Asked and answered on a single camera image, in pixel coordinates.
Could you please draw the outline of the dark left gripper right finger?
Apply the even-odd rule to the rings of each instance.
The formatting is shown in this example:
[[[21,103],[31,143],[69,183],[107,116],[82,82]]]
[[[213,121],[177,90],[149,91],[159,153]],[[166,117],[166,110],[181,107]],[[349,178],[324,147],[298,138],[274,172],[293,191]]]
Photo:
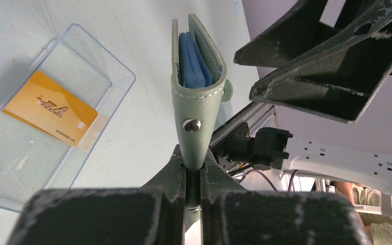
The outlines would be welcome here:
[[[200,181],[202,244],[370,244],[339,195],[246,190],[211,152]]]

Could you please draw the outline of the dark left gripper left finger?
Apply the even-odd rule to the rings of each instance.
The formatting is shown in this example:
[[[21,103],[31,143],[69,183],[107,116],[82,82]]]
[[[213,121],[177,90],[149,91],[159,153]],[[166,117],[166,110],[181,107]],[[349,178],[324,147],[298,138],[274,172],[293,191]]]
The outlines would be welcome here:
[[[8,244],[183,244],[180,148],[139,188],[46,189],[23,208]]]

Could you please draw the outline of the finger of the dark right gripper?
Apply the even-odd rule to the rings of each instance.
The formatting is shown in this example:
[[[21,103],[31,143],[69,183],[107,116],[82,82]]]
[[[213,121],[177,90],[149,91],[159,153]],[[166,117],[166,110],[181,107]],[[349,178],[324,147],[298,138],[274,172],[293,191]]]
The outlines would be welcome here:
[[[255,102],[342,123],[362,116],[392,75],[392,1],[346,1],[337,34],[257,81]]]
[[[320,21],[327,1],[297,1],[274,24],[236,51],[234,62],[280,68],[337,34]]]

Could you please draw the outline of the clear plastic tray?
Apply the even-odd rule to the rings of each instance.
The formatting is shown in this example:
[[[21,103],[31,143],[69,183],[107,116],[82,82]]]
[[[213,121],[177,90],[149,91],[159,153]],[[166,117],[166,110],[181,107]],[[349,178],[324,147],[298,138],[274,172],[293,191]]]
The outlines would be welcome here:
[[[0,208],[19,212],[36,192],[70,188],[136,81],[73,23],[29,66],[0,81]]]

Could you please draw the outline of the orange VIP card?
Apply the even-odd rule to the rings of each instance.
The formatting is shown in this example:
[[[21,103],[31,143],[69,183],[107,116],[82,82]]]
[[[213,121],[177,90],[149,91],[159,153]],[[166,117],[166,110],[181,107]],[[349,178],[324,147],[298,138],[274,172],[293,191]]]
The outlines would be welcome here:
[[[41,71],[34,72],[3,112],[77,146],[98,112]]]

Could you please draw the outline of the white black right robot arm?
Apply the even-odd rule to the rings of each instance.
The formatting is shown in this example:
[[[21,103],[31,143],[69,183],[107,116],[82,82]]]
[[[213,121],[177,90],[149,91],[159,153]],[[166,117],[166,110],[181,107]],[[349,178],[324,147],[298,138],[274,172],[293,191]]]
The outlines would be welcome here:
[[[287,130],[247,124],[265,105],[290,107],[341,123],[363,115],[392,75],[392,1],[346,1],[334,26],[321,22],[326,1],[298,1],[240,48],[237,64],[272,67],[250,90],[251,103],[213,134],[210,149],[251,167],[354,181],[379,190],[378,212],[392,217],[392,154],[305,141]]]

